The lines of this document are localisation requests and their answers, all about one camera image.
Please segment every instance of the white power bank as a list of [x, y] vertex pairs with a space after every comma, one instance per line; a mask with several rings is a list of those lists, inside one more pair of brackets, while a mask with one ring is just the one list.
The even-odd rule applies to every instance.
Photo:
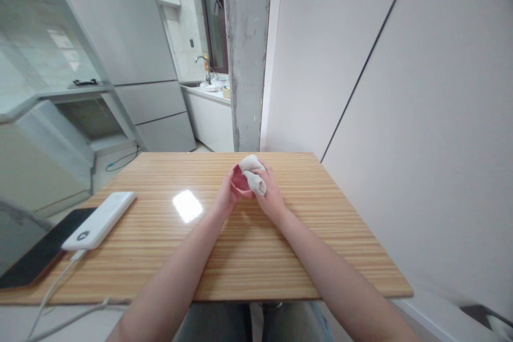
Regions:
[[63, 250], [93, 250], [135, 200], [134, 192], [113, 192], [63, 243]]

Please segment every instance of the leg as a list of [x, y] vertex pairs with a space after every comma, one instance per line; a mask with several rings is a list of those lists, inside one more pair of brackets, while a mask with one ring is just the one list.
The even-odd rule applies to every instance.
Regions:
[[317, 303], [283, 303], [263, 312], [262, 342], [323, 341], [332, 342], [331, 329]]
[[192, 304], [176, 342], [251, 342], [248, 304]]

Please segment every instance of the small bowl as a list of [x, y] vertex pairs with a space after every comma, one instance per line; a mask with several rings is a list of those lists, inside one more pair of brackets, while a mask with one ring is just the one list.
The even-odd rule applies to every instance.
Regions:
[[242, 174], [239, 165], [234, 167], [234, 176], [231, 179], [231, 187], [237, 196], [247, 199], [255, 199], [256, 195], [250, 190], [250, 186], [247, 184], [247, 178]]

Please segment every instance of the hand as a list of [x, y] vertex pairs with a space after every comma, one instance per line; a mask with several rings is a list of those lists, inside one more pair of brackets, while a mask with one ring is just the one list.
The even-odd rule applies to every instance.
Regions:
[[231, 179], [234, 176], [234, 165], [228, 175], [223, 179], [221, 188], [214, 198], [212, 203], [211, 211], [219, 214], [224, 214], [226, 217], [231, 214], [235, 207], [235, 203], [239, 200], [239, 197], [231, 189]]
[[282, 193], [279, 190], [273, 169], [263, 160], [259, 159], [259, 161], [262, 163], [265, 170], [261, 168], [255, 169], [253, 170], [253, 173], [258, 174], [263, 179], [267, 189], [265, 196], [257, 195], [256, 199], [267, 216], [274, 222], [274, 224], [278, 225], [279, 220], [288, 210], [285, 203], [283, 203]]

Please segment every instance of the wooden table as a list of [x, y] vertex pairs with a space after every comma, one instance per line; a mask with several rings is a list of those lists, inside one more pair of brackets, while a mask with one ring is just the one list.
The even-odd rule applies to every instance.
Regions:
[[[223, 176], [247, 155], [142, 153], [83, 205], [99, 206], [114, 191], [135, 191], [137, 195], [101, 246], [68, 273], [50, 302], [135, 298], [201, 217], [185, 223], [173, 198], [189, 190], [205, 213]], [[275, 171], [287, 207], [384, 296], [413, 295], [406, 279], [312, 153], [268, 152], [259, 157]], [[1, 293], [0, 303], [40, 303], [71, 255], [68, 253], [39, 285]], [[237, 203], [214, 246], [194, 300], [319, 298], [287, 241], [256, 200]]]

